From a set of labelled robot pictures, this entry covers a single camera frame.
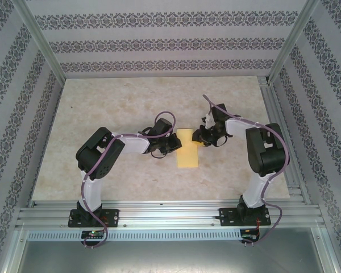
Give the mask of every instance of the striped wallpaper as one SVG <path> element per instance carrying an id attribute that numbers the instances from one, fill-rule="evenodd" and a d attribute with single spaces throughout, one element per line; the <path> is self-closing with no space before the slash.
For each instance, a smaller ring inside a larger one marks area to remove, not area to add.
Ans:
<path id="1" fill-rule="evenodd" d="M 322 0 L 273 83 L 341 266 L 341 0 Z"/>
<path id="2" fill-rule="evenodd" d="M 266 76 L 304 3 L 27 1 L 68 78 Z"/>
<path id="3" fill-rule="evenodd" d="M 61 86 L 9 0 L 0 0 L 0 259 L 27 206 Z"/>

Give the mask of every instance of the marble floor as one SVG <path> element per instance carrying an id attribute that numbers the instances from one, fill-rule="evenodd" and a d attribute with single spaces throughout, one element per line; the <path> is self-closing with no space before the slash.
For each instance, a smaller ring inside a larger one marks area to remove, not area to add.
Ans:
<path id="1" fill-rule="evenodd" d="M 269 122 L 256 77 L 67 80 L 33 200 L 80 198 L 81 174 L 75 154 L 99 127 L 135 133 L 153 126 L 155 116 L 167 110 L 177 118 L 176 129 L 197 129 L 209 110 L 203 94 L 216 104 L 224 103 L 231 113 Z M 246 142 L 234 137 L 223 147 L 199 147 L 198 158 L 198 168 L 179 169 L 175 152 L 164 159 L 150 154 L 120 155 L 104 178 L 102 199 L 238 199 L 247 189 L 252 171 Z M 289 198 L 283 175 L 275 179 L 267 197 Z"/>

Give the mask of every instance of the yellow sponge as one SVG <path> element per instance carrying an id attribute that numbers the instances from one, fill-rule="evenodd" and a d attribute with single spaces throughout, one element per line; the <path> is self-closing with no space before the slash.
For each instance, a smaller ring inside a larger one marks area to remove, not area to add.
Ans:
<path id="1" fill-rule="evenodd" d="M 178 129 L 182 147 L 177 149 L 178 168 L 198 168 L 197 145 L 192 141 L 193 129 Z"/>

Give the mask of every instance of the black mounting plate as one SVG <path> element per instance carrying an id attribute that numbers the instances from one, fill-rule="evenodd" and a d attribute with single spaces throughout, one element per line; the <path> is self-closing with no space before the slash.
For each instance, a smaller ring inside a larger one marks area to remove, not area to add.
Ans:
<path id="1" fill-rule="evenodd" d="M 242 221 L 237 208 L 220 208 L 218 211 L 219 216 L 216 219 L 220 220 L 221 226 L 256 226 L 256 218 Z M 272 224 L 269 210 L 265 207 L 257 215 L 257 218 L 260 220 L 260 226 Z"/>
<path id="2" fill-rule="evenodd" d="M 96 221 L 94 225 L 87 221 L 81 220 L 82 214 L 78 209 L 72 209 L 69 214 L 68 227 L 70 228 L 101 228 L 102 225 Z M 102 220 L 108 228 L 117 228 L 119 222 L 118 209 L 101 209 L 100 220 Z"/>

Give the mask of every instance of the aluminum frame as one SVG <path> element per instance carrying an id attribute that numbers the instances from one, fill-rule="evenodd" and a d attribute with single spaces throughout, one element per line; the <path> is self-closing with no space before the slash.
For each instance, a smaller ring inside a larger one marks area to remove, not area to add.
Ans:
<path id="1" fill-rule="evenodd" d="M 15 6 L 15 9 L 17 10 L 20 17 L 23 19 L 25 25 L 29 29 L 30 34 L 36 41 L 37 46 L 39 47 L 46 61 L 48 62 L 49 66 L 51 67 L 58 82 L 63 87 L 66 82 L 66 76 L 62 70 L 62 67 L 57 57 L 52 51 L 51 46 L 46 40 L 43 32 L 40 30 L 40 27 L 36 19 L 31 13 L 28 5 L 26 4 L 26 1 L 25 0 L 13 0 L 13 5 Z"/>
<path id="2" fill-rule="evenodd" d="M 281 118 L 274 92 L 265 77 L 258 77 L 260 89 L 272 122 L 280 124 L 287 145 L 291 147 L 286 124 Z M 311 204 L 294 151 L 290 153 L 290 165 L 285 172 L 289 200 L 268 200 L 283 209 L 283 218 L 277 228 L 310 228 L 315 246 L 325 272 L 341 272 L 339 263 L 332 247 L 326 225 L 319 205 Z M 248 229 L 254 226 L 222 227 L 215 217 L 219 208 L 236 207 L 238 200 L 217 201 L 104 201 L 103 208 L 120 210 L 118 227 L 111 230 L 135 231 L 137 233 L 152 233 L 154 231 L 170 230 L 212 230 L 222 232 L 230 228 Z M 76 202 L 68 201 L 31 201 L 29 208 L 20 209 L 15 224 L 13 238 L 1 267 L 0 272 L 17 272 L 24 253 L 26 241 L 31 232 L 49 231 L 56 234 L 69 230 L 89 230 L 69 228 L 67 226 L 69 212 L 76 208 Z M 275 223 L 279 211 L 269 208 L 272 224 Z"/>
<path id="3" fill-rule="evenodd" d="M 283 44 L 282 49 L 278 53 L 278 56 L 272 65 L 272 68 L 268 75 L 269 82 L 274 82 L 274 80 L 278 76 L 279 71 L 282 68 L 286 58 L 291 52 L 293 46 L 295 45 L 298 37 L 302 33 L 303 28 L 305 27 L 306 23 L 308 22 L 318 3 L 319 3 L 318 0 L 306 1 L 295 24 L 292 27 L 292 30 L 290 31 L 288 37 L 285 39 L 285 43 Z"/>

